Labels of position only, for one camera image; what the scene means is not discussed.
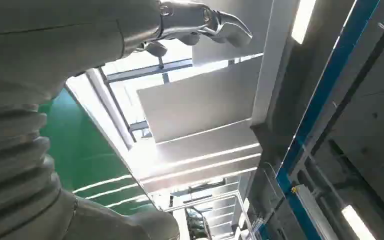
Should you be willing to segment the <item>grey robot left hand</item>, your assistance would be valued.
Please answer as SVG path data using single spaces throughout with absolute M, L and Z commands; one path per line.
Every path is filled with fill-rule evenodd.
M 0 0 L 0 240 L 177 240 L 176 219 L 131 216 L 62 188 L 39 106 L 68 78 L 200 36 L 235 47 L 253 35 L 236 16 L 175 0 Z

